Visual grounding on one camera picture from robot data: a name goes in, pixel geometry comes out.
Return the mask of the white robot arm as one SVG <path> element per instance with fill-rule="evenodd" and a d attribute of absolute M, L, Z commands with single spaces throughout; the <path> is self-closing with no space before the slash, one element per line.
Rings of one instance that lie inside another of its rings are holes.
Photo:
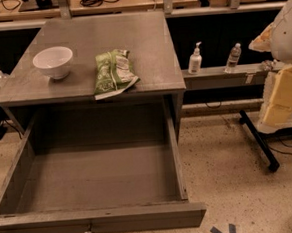
<path fill-rule="evenodd" d="M 285 64 L 277 73 L 269 73 L 264 85 L 258 128 L 273 132 L 282 128 L 292 114 L 292 0 L 288 0 L 275 20 L 256 37 L 248 48 L 270 52 Z"/>

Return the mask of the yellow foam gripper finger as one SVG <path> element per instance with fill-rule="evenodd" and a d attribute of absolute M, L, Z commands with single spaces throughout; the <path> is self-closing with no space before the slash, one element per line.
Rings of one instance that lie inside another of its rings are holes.
<path fill-rule="evenodd" d="M 267 126 L 276 127 L 287 123 L 292 114 L 292 108 L 281 105 L 263 105 L 261 109 L 261 120 Z"/>
<path fill-rule="evenodd" d="M 292 65 L 287 65 L 277 73 L 270 103 L 292 108 Z"/>

